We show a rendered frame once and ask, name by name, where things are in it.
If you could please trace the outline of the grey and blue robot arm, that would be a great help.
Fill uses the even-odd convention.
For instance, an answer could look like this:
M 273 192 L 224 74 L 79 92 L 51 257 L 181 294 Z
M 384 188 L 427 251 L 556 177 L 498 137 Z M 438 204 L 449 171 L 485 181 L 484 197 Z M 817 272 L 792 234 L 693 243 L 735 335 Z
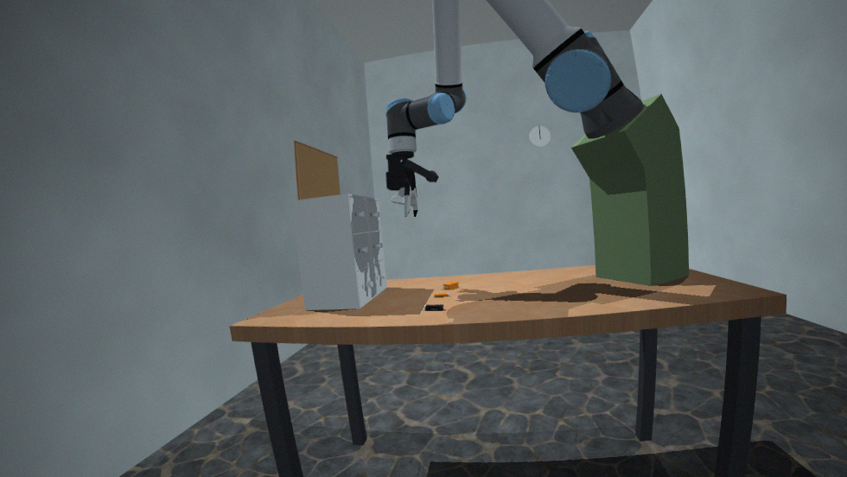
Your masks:
M 592 33 L 568 26 L 548 0 L 487 2 L 533 55 L 532 68 L 551 101 L 565 111 L 581 113 L 587 138 L 616 130 L 643 110 L 642 101 L 624 86 Z M 416 130 L 446 124 L 466 104 L 461 0 L 432 0 L 432 9 L 436 94 L 414 101 L 395 99 L 387 105 L 390 154 L 416 152 Z

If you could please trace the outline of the white chest of drawers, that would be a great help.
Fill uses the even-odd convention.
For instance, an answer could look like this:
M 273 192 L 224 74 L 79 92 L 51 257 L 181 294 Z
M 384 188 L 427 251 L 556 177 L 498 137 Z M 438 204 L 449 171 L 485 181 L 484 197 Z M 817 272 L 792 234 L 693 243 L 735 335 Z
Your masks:
M 362 308 L 387 288 L 360 306 L 357 271 L 385 257 L 356 270 L 353 234 L 382 230 L 353 232 L 349 197 L 379 201 L 355 194 L 293 200 L 305 310 Z

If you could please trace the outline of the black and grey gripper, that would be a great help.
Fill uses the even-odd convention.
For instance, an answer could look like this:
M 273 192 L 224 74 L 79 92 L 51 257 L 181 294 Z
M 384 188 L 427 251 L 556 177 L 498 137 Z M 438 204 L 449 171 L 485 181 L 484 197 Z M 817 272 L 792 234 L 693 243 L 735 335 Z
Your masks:
M 391 155 L 386 155 L 386 159 L 388 160 L 386 186 L 392 191 L 399 190 L 398 195 L 392 197 L 392 202 L 404 205 L 405 217 L 407 217 L 411 210 L 411 206 L 413 207 L 414 217 L 417 216 L 418 211 L 415 172 L 413 169 L 408 169 L 404 166 L 406 159 L 412 157 L 414 157 L 414 152 L 412 151 L 398 151 Z M 402 159 L 403 161 L 400 162 Z

